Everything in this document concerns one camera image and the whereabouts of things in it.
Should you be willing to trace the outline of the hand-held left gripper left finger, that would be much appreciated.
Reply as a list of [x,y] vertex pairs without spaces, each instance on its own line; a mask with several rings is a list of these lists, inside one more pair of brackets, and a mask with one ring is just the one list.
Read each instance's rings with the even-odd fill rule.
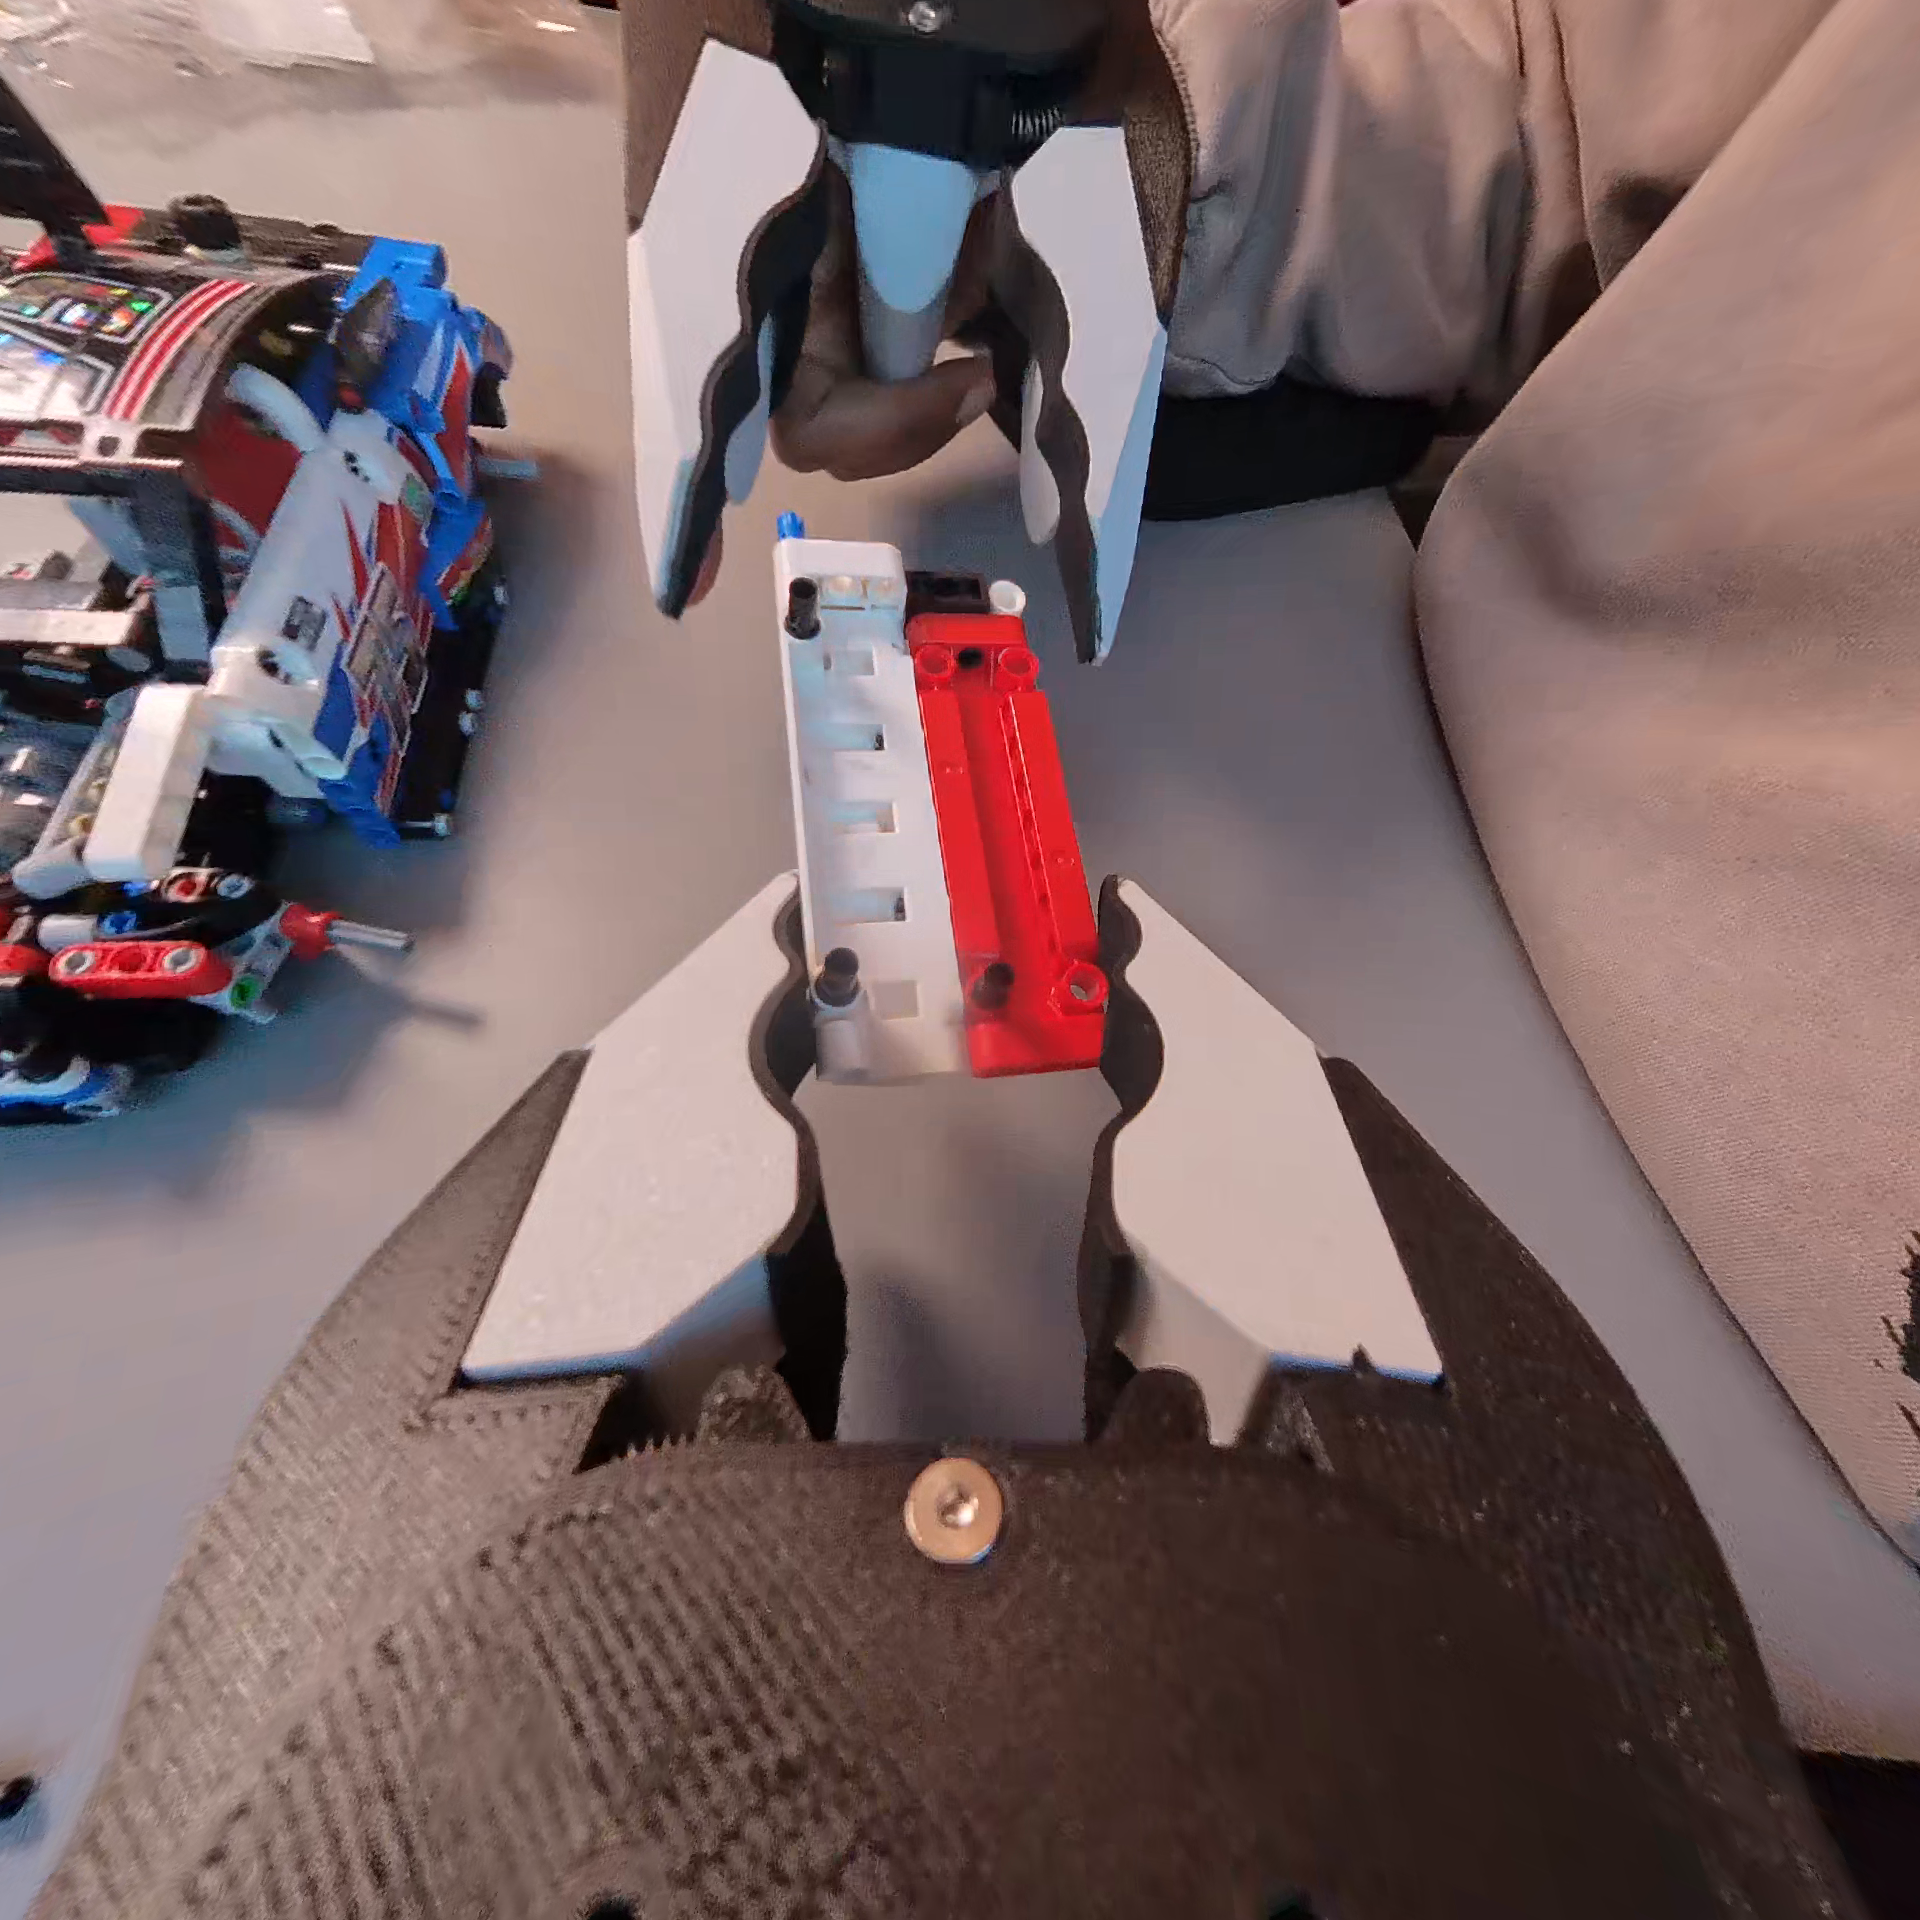
[[588,1045],[461,1378],[636,1378],[691,1421],[731,1366],[820,1415],[820,1169],[797,879],[779,876]]

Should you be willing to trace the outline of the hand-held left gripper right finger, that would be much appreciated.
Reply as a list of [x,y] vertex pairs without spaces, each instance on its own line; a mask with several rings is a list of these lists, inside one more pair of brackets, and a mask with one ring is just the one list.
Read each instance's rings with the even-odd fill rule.
[[1107,1016],[1078,1245],[1084,1428],[1134,1378],[1246,1441],[1283,1378],[1434,1387],[1442,1359],[1317,1042],[1134,879],[1096,902]]

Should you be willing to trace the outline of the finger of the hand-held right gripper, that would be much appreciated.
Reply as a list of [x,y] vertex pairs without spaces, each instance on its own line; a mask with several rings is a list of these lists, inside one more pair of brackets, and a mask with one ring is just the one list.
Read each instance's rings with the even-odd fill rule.
[[1165,355],[1122,129],[1057,129],[1007,177],[991,300],[1022,344],[1022,525],[1054,556],[1078,661],[1097,664],[1134,571]]
[[701,45],[626,237],[636,517],[666,620],[754,493],[825,244],[825,159],[773,62]]

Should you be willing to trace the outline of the white red lego assembly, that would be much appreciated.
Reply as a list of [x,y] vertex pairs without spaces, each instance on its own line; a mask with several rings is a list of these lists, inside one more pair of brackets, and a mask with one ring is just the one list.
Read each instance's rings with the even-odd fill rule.
[[776,518],[814,1073],[841,1088],[1102,1061],[1107,976],[1025,612],[968,571]]

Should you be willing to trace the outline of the person's right forearm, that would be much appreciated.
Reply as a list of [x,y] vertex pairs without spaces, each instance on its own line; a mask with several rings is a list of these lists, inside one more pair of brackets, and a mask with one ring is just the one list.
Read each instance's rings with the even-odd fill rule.
[[1165,396],[1492,412],[1596,300],[1570,3],[1152,3],[1193,137]]

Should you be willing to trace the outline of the blue white lego race car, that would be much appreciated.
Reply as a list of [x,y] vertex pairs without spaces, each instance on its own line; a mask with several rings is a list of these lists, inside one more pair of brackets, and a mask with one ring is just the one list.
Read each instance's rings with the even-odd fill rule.
[[412,938],[292,898],[281,841],[451,835],[508,604],[479,431],[504,330],[440,249],[106,204],[2,90],[2,1125],[121,1117],[287,963]]

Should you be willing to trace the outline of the person's right hand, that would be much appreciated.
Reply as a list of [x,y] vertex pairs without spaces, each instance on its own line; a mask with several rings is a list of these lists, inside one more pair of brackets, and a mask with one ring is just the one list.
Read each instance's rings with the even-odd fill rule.
[[909,472],[994,405],[994,369],[979,355],[962,350],[903,381],[869,374],[856,321],[856,283],[814,278],[797,366],[769,425],[770,447],[791,472],[839,484]]

